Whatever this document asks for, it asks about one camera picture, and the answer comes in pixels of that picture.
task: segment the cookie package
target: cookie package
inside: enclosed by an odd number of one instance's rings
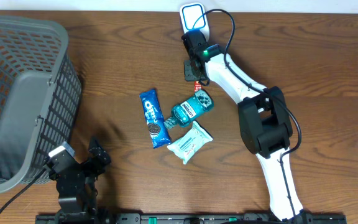
[[[164,126],[164,117],[155,90],[141,93],[139,97],[142,100],[144,116],[152,138],[153,148],[156,149],[160,146],[171,144],[168,131]]]
[[[211,135],[209,135],[197,121],[193,121],[191,129],[182,138],[167,147],[180,159],[183,159],[183,164],[186,165],[190,158],[204,146],[205,143],[212,140]]]

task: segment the wooden table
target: wooden table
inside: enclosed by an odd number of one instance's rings
[[[99,179],[99,204],[144,213],[243,213],[267,210],[269,193],[257,158],[239,134],[237,107],[212,83],[215,107],[198,121],[213,135],[187,165],[166,147],[152,149],[139,93],[156,88],[164,115],[193,94],[184,81],[178,13],[24,12],[70,36],[69,54],[85,79],[70,144],[86,158],[92,135],[112,157]],[[235,13],[229,53],[252,78],[279,86],[303,130],[291,155],[298,196],[312,212],[343,212],[358,223],[358,15]],[[209,16],[211,42],[226,44],[224,14]],[[188,128],[170,131],[178,139]],[[291,139],[296,142],[296,135]],[[23,186],[0,194],[0,207]],[[31,187],[0,223],[33,223],[60,207],[55,183]]]

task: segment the gray plastic basket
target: gray plastic basket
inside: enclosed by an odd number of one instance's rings
[[[81,84],[67,45],[55,22],[0,16],[0,192],[29,183],[71,134]]]

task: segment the white plastic arm segment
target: white plastic arm segment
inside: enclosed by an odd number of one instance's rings
[[[290,219],[293,217],[291,204],[288,199],[287,188],[285,187],[283,172],[279,163],[280,155],[285,151],[285,149],[280,149],[272,153],[270,155],[270,159],[265,159],[259,154],[256,155],[264,171],[268,193],[270,195],[270,209],[280,220],[285,218]],[[283,157],[283,163],[295,215],[297,215],[303,207],[298,199],[298,196],[296,195],[295,186],[293,184],[289,155]]]
[[[229,54],[226,55],[226,60],[229,63],[229,66],[246,82],[252,84],[253,87],[256,87],[260,90],[266,88],[266,86],[261,85],[253,79],[251,79],[247,74],[245,74],[237,65],[232,61]],[[259,95],[258,92],[249,89],[245,84],[243,84],[237,77],[235,77],[229,69],[226,68],[223,61],[223,54],[219,54],[207,63],[205,63],[207,76],[211,81],[216,82],[223,90],[228,93],[228,95],[236,103],[240,103],[245,97],[252,98]]]

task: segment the white wall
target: white wall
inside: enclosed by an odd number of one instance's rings
[[[186,0],[0,0],[2,10],[173,11]],[[199,0],[230,12],[358,13],[358,0]]]

